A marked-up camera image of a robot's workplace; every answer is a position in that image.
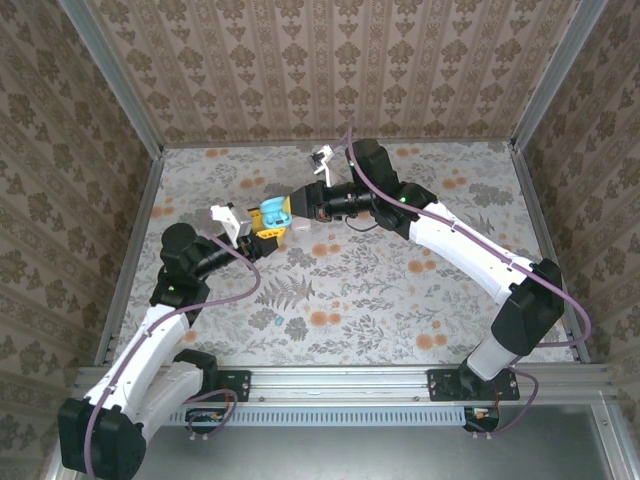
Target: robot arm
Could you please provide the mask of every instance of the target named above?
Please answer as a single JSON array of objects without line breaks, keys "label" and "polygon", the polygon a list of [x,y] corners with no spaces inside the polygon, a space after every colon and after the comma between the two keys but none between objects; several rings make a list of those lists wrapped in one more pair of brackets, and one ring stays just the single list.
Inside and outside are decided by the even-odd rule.
[{"label": "robot arm", "polygon": [[[452,227],[377,197],[358,176],[352,162],[352,183],[331,188],[322,181],[307,185],[291,195],[291,212],[328,222],[368,211],[382,228],[432,249],[481,285],[501,309],[485,339],[458,369],[460,391],[453,392],[452,398],[478,398],[490,392],[491,380],[517,357],[529,355],[564,313],[562,299],[511,267],[517,264],[558,287],[560,269],[548,259],[534,264],[499,247],[465,225],[424,187],[399,181],[387,151],[377,141],[359,140],[353,150],[360,168],[380,191],[400,203],[446,218]],[[456,226],[464,227],[481,244],[497,250],[511,263],[503,263]]]},{"label": "robot arm", "polygon": [[[249,212],[229,205],[212,212],[213,216],[220,214],[228,233],[218,239],[251,262],[278,248],[281,238],[277,233],[253,231]],[[69,398],[58,412],[62,462],[67,468],[86,472],[84,439],[98,406],[91,439],[93,471],[100,478],[128,480],[140,467],[148,442],[171,413],[187,399],[217,389],[215,356],[188,349],[175,355],[176,344],[200,310],[158,321],[177,309],[205,302],[207,277],[235,257],[184,223],[164,232],[160,257],[164,266],[158,273],[152,306],[133,339],[82,400]],[[169,370],[151,386],[165,361],[172,362]],[[105,391],[109,395],[100,405]]]},{"label": "robot arm", "polygon": [[[358,164],[379,190],[401,203],[445,217],[454,226],[464,225],[431,192],[414,183],[400,182],[386,150],[377,141],[360,140],[353,146]],[[448,393],[449,400],[494,396],[492,380],[518,356],[531,353],[564,312],[561,299],[510,267],[517,264],[554,285],[561,285],[557,265],[547,259],[533,264],[465,226],[481,243],[498,249],[511,260],[505,264],[453,227],[383,201],[353,169],[353,182],[335,185],[328,167],[331,156],[331,148],[323,147],[311,158],[315,172],[325,173],[327,182],[318,181],[290,197],[265,202],[262,207],[268,204],[268,208],[261,208],[264,217],[257,209],[247,212],[231,204],[212,207],[212,219],[221,221],[226,232],[219,240],[255,262],[278,248],[292,215],[329,222],[370,212],[382,228],[449,260],[501,306],[491,331],[455,372]],[[89,417],[105,389],[111,392],[99,411],[91,444],[94,471],[105,479],[132,478],[142,463],[147,443],[165,419],[187,399],[216,389],[214,356],[192,350],[174,355],[177,342],[193,325],[200,310],[170,317],[153,331],[150,327],[176,309],[205,302],[210,291],[207,277],[234,257],[184,223],[165,231],[160,257],[164,266],[158,273],[152,306],[134,338],[83,400],[67,399],[60,409],[62,460],[68,468],[86,471],[83,440]],[[123,365],[127,353],[138,343],[133,356]],[[167,360],[173,362],[170,369],[151,386]],[[116,376],[118,382],[110,386]]]}]

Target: small blue object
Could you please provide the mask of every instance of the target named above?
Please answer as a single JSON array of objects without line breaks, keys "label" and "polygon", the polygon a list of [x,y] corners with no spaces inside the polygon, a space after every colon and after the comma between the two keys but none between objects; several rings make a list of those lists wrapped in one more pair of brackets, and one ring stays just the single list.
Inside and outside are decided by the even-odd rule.
[{"label": "small blue object", "polygon": [[260,205],[262,224],[265,228],[282,228],[291,225],[293,218],[282,209],[287,197],[276,197],[265,200]]}]

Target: floral tablecloth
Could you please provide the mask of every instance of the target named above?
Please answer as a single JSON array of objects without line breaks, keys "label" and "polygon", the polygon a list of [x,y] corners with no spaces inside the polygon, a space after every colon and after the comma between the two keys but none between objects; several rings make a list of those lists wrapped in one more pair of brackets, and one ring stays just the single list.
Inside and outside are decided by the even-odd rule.
[{"label": "floral tablecloth", "polygon": [[[506,143],[389,144],[401,179],[424,185],[462,220],[505,248],[540,253]],[[138,265],[118,352],[140,324],[156,282],[162,232],[188,222],[205,235],[221,229],[209,207],[247,208],[313,182],[311,146],[180,149],[165,167]],[[341,154],[333,160],[348,175]],[[354,219],[372,225],[368,214]],[[497,307],[449,262],[394,233],[358,233],[343,222],[289,232],[279,251],[257,262],[258,292],[205,310],[182,343],[214,353],[222,365],[380,365],[458,363],[478,344]],[[212,275],[210,298],[253,285],[233,264]],[[565,339],[560,323],[548,339]],[[572,361],[567,349],[528,360]]]}]

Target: metal corner post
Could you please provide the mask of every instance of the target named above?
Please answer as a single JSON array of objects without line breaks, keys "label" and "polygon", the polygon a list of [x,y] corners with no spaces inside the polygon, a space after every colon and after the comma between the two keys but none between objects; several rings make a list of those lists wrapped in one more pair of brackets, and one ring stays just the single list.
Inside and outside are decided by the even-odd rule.
[{"label": "metal corner post", "polygon": [[531,140],[606,4],[607,0],[583,0],[576,7],[567,30],[513,132],[514,145],[520,150],[524,150]]},{"label": "metal corner post", "polygon": [[[536,191],[533,186],[533,180],[531,179],[531,175],[529,174],[529,168],[527,167],[524,154],[520,149],[516,147],[512,149],[511,157],[513,160],[513,166],[516,170],[518,181],[520,182],[520,188],[522,189],[522,196],[524,197],[525,205],[527,206],[529,216],[531,217],[533,231],[538,240],[538,245],[540,245],[540,252],[543,256],[558,264],[558,256],[556,255],[556,251],[553,247],[551,235],[549,234],[549,229],[547,228],[547,224],[544,220],[542,207],[540,207],[540,202],[538,201],[538,196],[536,195]],[[564,290],[567,289],[566,285],[564,284],[564,280],[563,288]],[[573,338],[580,337],[582,335],[582,329],[580,328],[580,324],[578,323],[576,312],[570,305],[567,305],[567,310],[565,312],[564,318],[565,329],[567,330],[567,332],[570,332]],[[590,358],[586,345],[584,343],[581,343],[575,348],[578,352],[580,361],[588,363],[590,361]]]},{"label": "metal corner post", "polygon": [[60,0],[60,4],[78,31],[93,61],[100,68],[151,159],[158,160],[162,153],[162,137],[148,116],[143,101],[136,95],[127,79],[123,66],[116,60],[87,2]]},{"label": "metal corner post", "polygon": [[153,202],[155,201],[156,193],[160,187],[163,167],[164,160],[162,158],[151,164],[149,177],[147,178],[147,185],[144,189],[144,193],[142,194],[142,200],[140,201],[140,207],[138,208],[138,215],[136,216],[136,221],[133,224],[133,229],[131,230],[131,237],[129,238],[127,252],[124,257],[122,269],[120,270],[120,276],[118,277],[115,292],[113,293],[111,306],[107,313],[107,320],[104,325],[104,330],[102,331],[100,345],[96,352],[94,361],[95,365],[101,365],[105,361],[109,343],[126,313],[127,302],[129,300],[133,280],[138,268],[138,261],[140,260],[140,253],[142,252],[147,225],[151,218]]},{"label": "metal corner post", "polygon": [[620,406],[613,405],[602,398],[600,402],[591,406],[591,410],[613,478],[615,480],[640,478],[638,454]]}]

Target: patterned fabric surface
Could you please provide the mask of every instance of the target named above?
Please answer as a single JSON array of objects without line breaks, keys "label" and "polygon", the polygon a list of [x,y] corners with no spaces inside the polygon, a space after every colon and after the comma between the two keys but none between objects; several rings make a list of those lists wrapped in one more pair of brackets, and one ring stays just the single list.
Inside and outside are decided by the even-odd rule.
[{"label": "patterned fabric surface", "polygon": [[39,474],[150,161],[55,2],[0,2],[0,478]]},{"label": "patterned fabric surface", "polygon": [[577,0],[90,0],[167,144],[508,138]]},{"label": "patterned fabric surface", "polygon": [[[390,145],[394,166],[436,193],[461,219],[505,248],[538,259],[538,246],[505,143]],[[156,284],[162,232],[177,221],[202,234],[208,209],[248,208],[315,181],[311,147],[178,149],[165,153],[138,273],[119,337],[132,337]],[[344,156],[334,160],[347,175]],[[354,226],[372,224],[368,214]],[[288,233],[257,262],[261,288],[249,299],[205,310],[183,339],[224,365],[427,364],[460,362],[497,313],[479,286],[435,253],[381,228],[343,222]],[[231,265],[209,278],[210,298],[246,291],[253,275]],[[564,338],[561,326],[550,335]],[[565,349],[535,361],[571,361]]]},{"label": "patterned fabric surface", "polygon": [[640,3],[610,1],[526,149],[570,290],[640,440]]}]

